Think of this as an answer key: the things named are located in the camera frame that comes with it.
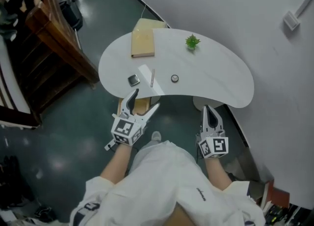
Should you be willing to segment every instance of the wall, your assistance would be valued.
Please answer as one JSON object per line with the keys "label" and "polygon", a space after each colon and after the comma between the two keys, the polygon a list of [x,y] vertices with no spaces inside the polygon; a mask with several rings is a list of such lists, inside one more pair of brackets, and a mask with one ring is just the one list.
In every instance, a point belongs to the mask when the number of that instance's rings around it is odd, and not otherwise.
{"label": "wall", "polygon": [[232,111],[275,186],[290,192],[294,204],[312,209],[314,2],[289,33],[282,17],[303,0],[145,1],[172,28],[208,36],[246,62],[255,95],[249,106]]}

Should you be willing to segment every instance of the table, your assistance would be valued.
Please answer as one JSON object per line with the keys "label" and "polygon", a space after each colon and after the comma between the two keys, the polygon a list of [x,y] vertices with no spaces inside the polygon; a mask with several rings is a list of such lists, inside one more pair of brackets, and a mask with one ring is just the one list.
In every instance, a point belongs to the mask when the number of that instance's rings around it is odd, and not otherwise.
{"label": "table", "polygon": [[[252,74],[232,51],[216,41],[190,31],[156,28],[155,56],[131,58],[131,33],[113,41],[99,63],[99,77],[112,95],[124,98],[139,88],[137,98],[162,95],[190,95],[222,102],[235,108],[247,106],[254,94]],[[194,34],[201,42],[194,51],[185,39]],[[151,84],[152,70],[155,80]],[[136,74],[140,83],[131,87],[128,77]],[[179,81],[171,82],[172,75]]]}

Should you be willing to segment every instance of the forearm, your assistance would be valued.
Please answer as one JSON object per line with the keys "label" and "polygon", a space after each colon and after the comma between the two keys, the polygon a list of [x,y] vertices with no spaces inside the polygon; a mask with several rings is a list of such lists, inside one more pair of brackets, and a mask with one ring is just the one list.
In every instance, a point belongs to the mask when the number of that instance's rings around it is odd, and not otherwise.
{"label": "forearm", "polygon": [[100,176],[114,184],[121,181],[126,174],[131,151],[132,147],[120,144]]}
{"label": "forearm", "polygon": [[232,183],[222,168],[219,159],[205,159],[208,179],[211,184],[220,190],[225,190]]}

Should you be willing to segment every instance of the green floor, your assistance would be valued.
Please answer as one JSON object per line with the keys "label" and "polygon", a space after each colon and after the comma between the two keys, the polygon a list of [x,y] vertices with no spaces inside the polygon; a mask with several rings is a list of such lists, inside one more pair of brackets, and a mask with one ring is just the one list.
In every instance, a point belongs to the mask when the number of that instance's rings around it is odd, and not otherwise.
{"label": "green floor", "polygon": [[[143,10],[137,0],[78,0],[78,5],[84,16],[84,25],[78,32],[81,45],[97,66],[104,49],[130,32]],[[154,19],[148,11],[144,17]],[[164,140],[195,156],[200,112],[194,108],[192,97],[163,96],[160,102],[136,147],[142,147],[152,131],[159,130]],[[81,83],[46,110],[42,127],[0,128],[1,159],[4,155],[18,157],[22,174],[38,200],[51,206],[62,222],[68,222],[71,210],[82,199],[85,182],[99,175],[113,154],[106,152],[104,146],[111,140],[111,114],[116,113],[117,104],[118,99],[101,83],[96,84],[95,90]],[[222,158],[225,164],[241,153],[243,144],[224,107],[217,110],[230,143],[230,153]]]}

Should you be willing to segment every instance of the succulent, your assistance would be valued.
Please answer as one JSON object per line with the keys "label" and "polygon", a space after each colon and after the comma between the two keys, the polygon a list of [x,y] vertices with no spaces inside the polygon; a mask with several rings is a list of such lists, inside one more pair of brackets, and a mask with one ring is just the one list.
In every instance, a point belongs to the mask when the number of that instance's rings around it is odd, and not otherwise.
{"label": "succulent", "polygon": [[186,45],[187,45],[188,48],[191,49],[191,50],[195,50],[195,47],[196,47],[196,45],[197,45],[199,42],[200,42],[200,40],[197,39],[197,38],[195,37],[195,35],[193,35],[193,34],[192,34],[191,36],[189,36],[189,37],[185,40]]}

